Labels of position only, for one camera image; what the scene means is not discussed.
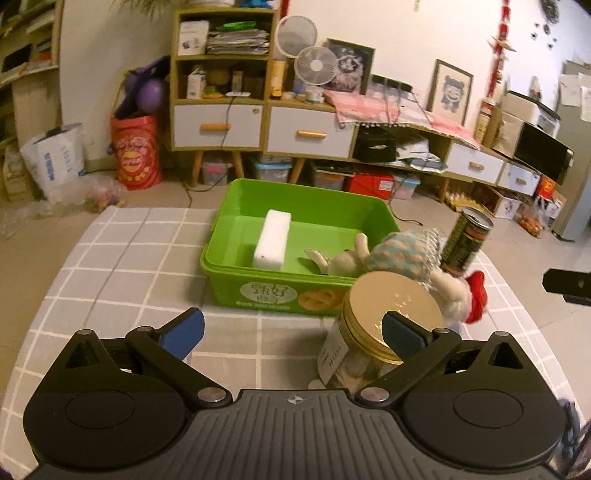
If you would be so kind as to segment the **red white santa plush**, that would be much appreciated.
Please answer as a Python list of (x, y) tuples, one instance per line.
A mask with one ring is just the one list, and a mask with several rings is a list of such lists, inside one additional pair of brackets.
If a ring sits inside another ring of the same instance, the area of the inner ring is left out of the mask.
[(488, 304), (483, 271), (454, 277), (437, 269), (431, 275), (431, 288), (448, 324), (473, 324), (482, 319)]

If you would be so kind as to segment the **rag doll blue dress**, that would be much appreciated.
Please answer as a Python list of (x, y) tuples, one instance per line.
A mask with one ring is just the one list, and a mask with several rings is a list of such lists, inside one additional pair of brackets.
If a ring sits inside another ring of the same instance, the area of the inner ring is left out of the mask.
[(314, 249), (304, 253), (322, 275), (359, 278), (372, 271), (388, 271), (436, 288), (444, 282), (440, 244), (437, 229), (407, 230), (387, 235), (370, 250), (369, 237), (358, 233), (353, 240), (353, 250), (332, 258)]

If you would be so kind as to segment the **white foam sponge block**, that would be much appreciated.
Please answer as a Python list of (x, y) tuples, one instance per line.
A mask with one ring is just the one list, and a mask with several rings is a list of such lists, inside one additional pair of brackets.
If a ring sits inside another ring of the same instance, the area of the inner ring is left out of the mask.
[(287, 253), (291, 214), (270, 209), (266, 213), (252, 257), (252, 267), (280, 271)]

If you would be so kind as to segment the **dark tall drink can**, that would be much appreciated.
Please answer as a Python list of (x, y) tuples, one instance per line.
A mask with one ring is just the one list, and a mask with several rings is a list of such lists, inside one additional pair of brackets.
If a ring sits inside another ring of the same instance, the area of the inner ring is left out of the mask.
[(493, 228), (485, 213), (464, 207), (441, 254), (440, 268), (455, 277), (464, 276)]

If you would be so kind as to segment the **green plastic storage bin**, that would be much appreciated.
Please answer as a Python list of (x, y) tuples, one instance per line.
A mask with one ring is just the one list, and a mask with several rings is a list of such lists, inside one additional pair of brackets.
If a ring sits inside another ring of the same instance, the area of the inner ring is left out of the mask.
[[(290, 214), (287, 251), (279, 271), (253, 267), (267, 212)], [(246, 308), (335, 316), (353, 279), (322, 275), (305, 252), (332, 258), (353, 249), (363, 233), (375, 247), (398, 225), (381, 199), (287, 183), (237, 179), (228, 185), (202, 250), (200, 266), (215, 303)]]

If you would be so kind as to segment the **black monitor screen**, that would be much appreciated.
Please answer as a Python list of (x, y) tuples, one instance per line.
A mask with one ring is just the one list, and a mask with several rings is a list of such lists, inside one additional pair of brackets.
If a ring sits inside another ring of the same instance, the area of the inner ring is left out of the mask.
[(573, 151), (538, 127), (523, 123), (513, 158), (561, 185), (571, 166)]

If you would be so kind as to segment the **red box under console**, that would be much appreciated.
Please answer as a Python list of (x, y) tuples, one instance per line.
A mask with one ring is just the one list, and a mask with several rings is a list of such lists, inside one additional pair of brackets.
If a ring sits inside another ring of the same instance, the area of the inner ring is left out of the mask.
[(355, 172), (346, 179), (345, 190), (349, 193), (388, 200), (394, 189), (394, 177), (389, 173)]

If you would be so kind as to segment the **black bag in console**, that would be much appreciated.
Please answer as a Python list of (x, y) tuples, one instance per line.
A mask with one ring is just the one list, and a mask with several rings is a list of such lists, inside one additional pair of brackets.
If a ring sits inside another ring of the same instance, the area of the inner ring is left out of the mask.
[(365, 163), (386, 164), (396, 160), (397, 141), (394, 133), (382, 126), (360, 127), (353, 158)]

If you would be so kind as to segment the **white blue paper bag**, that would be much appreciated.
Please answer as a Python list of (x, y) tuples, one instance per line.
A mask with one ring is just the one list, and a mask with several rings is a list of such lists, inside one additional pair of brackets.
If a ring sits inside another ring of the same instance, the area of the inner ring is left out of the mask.
[(85, 175), (81, 123), (56, 127), (35, 136), (19, 152), (43, 196), (52, 204), (60, 202), (66, 189)]

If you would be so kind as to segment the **framed cartoon picture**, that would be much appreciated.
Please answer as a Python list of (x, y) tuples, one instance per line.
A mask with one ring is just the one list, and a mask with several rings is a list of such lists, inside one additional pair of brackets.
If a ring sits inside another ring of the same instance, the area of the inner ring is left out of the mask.
[(436, 60), (427, 110), (461, 126), (466, 123), (473, 75), (441, 59)]

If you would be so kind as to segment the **pink checked cloth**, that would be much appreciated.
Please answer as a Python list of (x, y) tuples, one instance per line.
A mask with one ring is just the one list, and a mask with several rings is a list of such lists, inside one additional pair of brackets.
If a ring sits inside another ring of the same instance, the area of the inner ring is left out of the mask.
[(335, 107), (341, 124), (409, 127), (451, 138), (473, 149), (480, 148), (480, 143), (464, 126), (424, 110), (414, 100), (399, 95), (374, 98), (330, 90), (325, 90), (324, 96)]

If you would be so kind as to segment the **purple balloon toy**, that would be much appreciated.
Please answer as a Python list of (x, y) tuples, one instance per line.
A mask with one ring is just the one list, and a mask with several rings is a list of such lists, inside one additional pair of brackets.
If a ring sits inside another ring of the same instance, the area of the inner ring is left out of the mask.
[(123, 100), (115, 107), (113, 117), (127, 119), (135, 115), (157, 114), (168, 99), (170, 57), (162, 56), (152, 63), (128, 70), (122, 81)]

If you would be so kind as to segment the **framed cat picture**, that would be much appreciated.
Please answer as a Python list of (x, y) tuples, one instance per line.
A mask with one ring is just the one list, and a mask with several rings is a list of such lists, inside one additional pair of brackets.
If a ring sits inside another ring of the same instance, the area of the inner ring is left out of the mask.
[(325, 47), (337, 57), (337, 73), (325, 88), (332, 91), (365, 94), (370, 80), (375, 50), (342, 40), (327, 39)]

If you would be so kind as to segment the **small white desk fan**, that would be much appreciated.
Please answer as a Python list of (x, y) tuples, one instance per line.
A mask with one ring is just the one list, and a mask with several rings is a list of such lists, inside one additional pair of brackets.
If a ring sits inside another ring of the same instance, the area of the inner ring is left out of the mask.
[(294, 72), (304, 82), (305, 101), (324, 102), (324, 86), (332, 82), (338, 70), (338, 59), (329, 48), (310, 46), (294, 59)]

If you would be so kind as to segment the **wooden bookshelf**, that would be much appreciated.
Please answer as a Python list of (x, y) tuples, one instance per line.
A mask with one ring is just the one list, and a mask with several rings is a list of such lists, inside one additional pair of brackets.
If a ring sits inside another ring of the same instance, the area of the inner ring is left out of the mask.
[(1, 160), (61, 124), (63, 1), (1, 3)]

